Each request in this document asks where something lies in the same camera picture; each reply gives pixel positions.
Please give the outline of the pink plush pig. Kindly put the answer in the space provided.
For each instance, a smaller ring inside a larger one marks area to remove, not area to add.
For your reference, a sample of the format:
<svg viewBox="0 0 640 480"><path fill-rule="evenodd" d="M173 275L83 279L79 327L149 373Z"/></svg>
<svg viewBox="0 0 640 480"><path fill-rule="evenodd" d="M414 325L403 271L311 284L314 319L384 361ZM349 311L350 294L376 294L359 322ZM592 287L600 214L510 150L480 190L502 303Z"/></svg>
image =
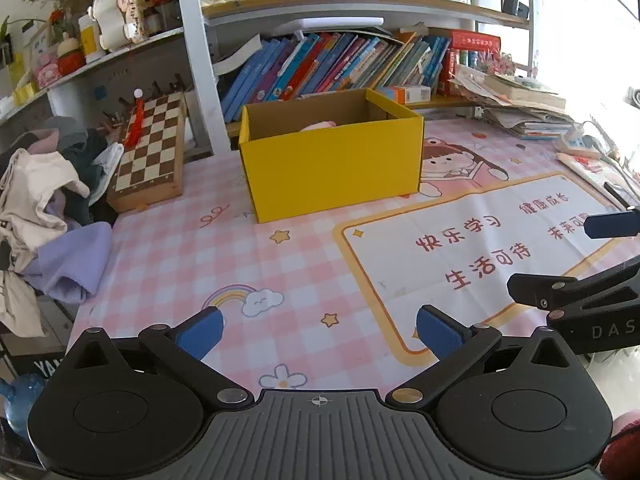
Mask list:
<svg viewBox="0 0 640 480"><path fill-rule="evenodd" d="M311 130L334 128L334 127L336 127L336 123L328 120L327 122L316 122L315 124L309 125L300 131L311 131Z"/></svg>

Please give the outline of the white power strip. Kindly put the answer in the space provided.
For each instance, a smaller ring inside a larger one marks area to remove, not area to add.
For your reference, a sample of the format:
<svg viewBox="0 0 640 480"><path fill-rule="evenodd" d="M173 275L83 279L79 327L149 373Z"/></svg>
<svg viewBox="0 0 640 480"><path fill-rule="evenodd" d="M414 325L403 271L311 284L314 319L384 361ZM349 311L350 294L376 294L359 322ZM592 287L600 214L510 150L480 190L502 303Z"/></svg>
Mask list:
<svg viewBox="0 0 640 480"><path fill-rule="evenodd" d="M590 134L584 133L581 128L574 128L563 133L554 141L554 147L559 153L574 157L601 159L606 155L604 147L599 140Z"/></svg>

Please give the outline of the pink checkered table mat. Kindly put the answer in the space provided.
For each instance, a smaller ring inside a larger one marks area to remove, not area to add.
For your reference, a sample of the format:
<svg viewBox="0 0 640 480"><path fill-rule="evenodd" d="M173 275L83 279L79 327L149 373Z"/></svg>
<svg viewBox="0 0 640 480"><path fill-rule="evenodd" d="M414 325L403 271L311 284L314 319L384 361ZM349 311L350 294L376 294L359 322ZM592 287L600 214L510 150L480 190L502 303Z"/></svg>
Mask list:
<svg viewBox="0 0 640 480"><path fill-rule="evenodd" d="M74 332L129 337L212 306L224 336L206 363L247 389L388 390L434 360L416 336L424 304L528 335L544 312L511 300L512 274L585 276L638 254L634 238L585 234L582 222L606 203L550 144L465 119L425 132L493 162L506 180L259 223L238 154L191 162L179 198L117 221L99 292Z"/></svg>

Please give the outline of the purple garment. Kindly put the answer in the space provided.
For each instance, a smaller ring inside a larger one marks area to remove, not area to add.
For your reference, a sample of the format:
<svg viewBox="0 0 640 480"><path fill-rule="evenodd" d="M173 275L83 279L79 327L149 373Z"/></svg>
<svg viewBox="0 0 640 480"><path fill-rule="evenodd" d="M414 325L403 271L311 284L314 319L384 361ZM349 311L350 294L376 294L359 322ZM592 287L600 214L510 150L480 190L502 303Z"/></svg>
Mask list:
<svg viewBox="0 0 640 480"><path fill-rule="evenodd" d="M67 231L37 250L22 277L33 288L66 304L84 304L96 296L112 248L107 222Z"/></svg>

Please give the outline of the stack of papers and books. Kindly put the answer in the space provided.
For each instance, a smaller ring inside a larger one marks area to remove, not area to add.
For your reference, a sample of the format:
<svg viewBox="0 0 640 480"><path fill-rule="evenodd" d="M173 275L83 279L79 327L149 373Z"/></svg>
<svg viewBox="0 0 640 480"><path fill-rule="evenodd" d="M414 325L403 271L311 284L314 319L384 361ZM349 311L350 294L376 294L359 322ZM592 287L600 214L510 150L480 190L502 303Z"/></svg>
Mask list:
<svg viewBox="0 0 640 480"><path fill-rule="evenodd" d="M447 82L452 90L479 106L488 122L517 138L553 140L569 133L574 125L562 96L530 88L523 78L485 74L458 64Z"/></svg>

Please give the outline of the blue water jug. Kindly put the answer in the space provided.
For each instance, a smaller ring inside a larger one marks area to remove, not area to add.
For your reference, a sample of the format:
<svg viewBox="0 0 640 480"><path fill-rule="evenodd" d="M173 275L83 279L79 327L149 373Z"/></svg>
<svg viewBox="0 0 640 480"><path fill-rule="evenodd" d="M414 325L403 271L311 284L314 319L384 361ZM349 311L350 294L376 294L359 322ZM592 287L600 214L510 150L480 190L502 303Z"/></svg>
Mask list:
<svg viewBox="0 0 640 480"><path fill-rule="evenodd" d="M0 393L3 399L2 414L11 429L24 441L28 441L28 418L35 402L42 393L46 381L38 374L21 375L13 382L2 379Z"/></svg>

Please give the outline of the wooden chessboard box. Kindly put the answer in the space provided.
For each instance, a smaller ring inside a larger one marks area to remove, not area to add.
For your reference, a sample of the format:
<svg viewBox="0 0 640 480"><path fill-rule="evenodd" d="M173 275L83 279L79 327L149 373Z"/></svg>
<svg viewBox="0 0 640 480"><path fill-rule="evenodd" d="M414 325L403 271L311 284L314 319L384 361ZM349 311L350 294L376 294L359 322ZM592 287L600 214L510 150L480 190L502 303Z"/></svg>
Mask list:
<svg viewBox="0 0 640 480"><path fill-rule="evenodd" d="M124 214L182 194L186 118L186 100L181 92L144 101L142 136L135 148L124 148L108 188L107 203L116 212Z"/></svg>

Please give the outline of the beige garment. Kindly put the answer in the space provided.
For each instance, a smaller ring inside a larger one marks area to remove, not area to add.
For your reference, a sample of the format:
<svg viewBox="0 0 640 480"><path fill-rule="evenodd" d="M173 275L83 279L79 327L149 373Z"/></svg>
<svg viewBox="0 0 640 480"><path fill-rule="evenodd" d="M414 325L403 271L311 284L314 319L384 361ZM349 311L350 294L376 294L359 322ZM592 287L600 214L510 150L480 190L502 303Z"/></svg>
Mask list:
<svg viewBox="0 0 640 480"><path fill-rule="evenodd" d="M35 289L20 274L38 248L67 231L62 218L46 211L62 188L82 198L90 194L72 163L58 152L29 154L19 148L1 177L1 241L9 247L8 263L1 268L1 323L19 337L44 335Z"/></svg>

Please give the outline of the red tassel ornament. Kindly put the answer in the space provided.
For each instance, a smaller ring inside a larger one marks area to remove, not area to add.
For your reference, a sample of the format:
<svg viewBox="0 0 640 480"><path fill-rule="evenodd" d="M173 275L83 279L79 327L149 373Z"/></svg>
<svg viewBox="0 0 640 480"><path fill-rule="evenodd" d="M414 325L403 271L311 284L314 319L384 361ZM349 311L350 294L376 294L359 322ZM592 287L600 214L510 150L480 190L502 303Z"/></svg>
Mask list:
<svg viewBox="0 0 640 480"><path fill-rule="evenodd" d="M142 136L142 122L144 119L144 99L143 91L140 88L134 90L134 111L132 112L132 123L124 141L124 148L132 150L135 148Z"/></svg>

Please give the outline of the yellow cardboard box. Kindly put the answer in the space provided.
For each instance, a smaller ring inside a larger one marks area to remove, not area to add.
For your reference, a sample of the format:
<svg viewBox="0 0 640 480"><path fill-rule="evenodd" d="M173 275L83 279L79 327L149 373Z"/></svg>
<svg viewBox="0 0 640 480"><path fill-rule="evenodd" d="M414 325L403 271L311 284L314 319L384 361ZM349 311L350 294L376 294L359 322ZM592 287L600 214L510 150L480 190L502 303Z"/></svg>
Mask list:
<svg viewBox="0 0 640 480"><path fill-rule="evenodd" d="M244 106L239 134L260 223L413 194L423 142L419 114L369 89Z"/></svg>

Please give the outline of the dark green garment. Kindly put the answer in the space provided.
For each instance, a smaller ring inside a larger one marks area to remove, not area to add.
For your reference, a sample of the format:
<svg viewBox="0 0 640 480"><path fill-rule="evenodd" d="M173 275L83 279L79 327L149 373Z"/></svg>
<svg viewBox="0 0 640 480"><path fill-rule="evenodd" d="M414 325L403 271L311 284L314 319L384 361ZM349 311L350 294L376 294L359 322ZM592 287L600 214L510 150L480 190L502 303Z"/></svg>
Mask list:
<svg viewBox="0 0 640 480"><path fill-rule="evenodd" d="M96 221L114 226L118 213L107 203L105 194L124 154L124 146L107 140L102 131L82 128L71 117L50 117L42 126L58 130L58 152L73 165L79 180L90 191L88 197L82 197L63 188L66 217L81 226Z"/></svg>

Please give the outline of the white blue orange box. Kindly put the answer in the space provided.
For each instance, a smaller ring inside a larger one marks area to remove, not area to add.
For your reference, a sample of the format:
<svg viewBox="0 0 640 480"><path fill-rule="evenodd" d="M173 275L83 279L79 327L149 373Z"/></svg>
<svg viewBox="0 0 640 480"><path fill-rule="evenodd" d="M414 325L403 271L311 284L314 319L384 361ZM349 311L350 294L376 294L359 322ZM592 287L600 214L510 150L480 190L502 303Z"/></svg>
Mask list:
<svg viewBox="0 0 640 480"><path fill-rule="evenodd" d="M401 105L413 105L430 102L432 89L429 86L390 86L378 88L378 93Z"/></svg>

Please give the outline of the red thick dictionary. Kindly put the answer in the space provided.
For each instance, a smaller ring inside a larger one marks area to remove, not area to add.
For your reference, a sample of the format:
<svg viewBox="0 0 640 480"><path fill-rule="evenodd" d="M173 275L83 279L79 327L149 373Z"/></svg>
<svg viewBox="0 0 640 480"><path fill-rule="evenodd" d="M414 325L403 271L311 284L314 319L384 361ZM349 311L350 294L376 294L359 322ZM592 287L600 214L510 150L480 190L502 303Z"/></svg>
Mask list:
<svg viewBox="0 0 640 480"><path fill-rule="evenodd" d="M450 47L453 49L494 53L501 51L501 39L497 36L462 29L446 29L444 36L451 40Z"/></svg>

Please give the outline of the row of leaning books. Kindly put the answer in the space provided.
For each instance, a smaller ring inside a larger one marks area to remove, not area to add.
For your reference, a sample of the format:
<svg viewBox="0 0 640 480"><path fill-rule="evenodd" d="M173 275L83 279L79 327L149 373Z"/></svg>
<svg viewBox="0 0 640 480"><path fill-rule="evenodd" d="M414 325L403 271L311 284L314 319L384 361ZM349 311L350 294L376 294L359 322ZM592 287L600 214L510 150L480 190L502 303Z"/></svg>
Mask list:
<svg viewBox="0 0 640 480"><path fill-rule="evenodd" d="M334 30L254 36L214 65L222 77L224 122L248 104L292 101L320 93L390 86L429 86L437 93L450 39L398 32Z"/></svg>

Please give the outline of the white shelf frame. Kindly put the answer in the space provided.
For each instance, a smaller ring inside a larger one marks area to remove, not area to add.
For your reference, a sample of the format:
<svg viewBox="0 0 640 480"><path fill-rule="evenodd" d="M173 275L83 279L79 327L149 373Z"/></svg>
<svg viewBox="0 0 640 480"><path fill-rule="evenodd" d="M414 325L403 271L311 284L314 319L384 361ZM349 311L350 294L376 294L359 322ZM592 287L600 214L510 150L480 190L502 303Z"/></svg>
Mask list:
<svg viewBox="0 0 640 480"><path fill-rule="evenodd" d="M498 25L532 32L533 22L450 0L245 0L203 10L200 0L177 0L178 18L164 13L168 29L142 44L128 44L52 82L1 119L2 140L37 127L48 116L73 116L94 126L119 99L152 82L167 84L175 73L192 89L194 132L202 153L227 153L231 143L222 120L219 76L214 64L256 34L268 34L303 18L384 18L388 30L417 24L476 29Z"/></svg>

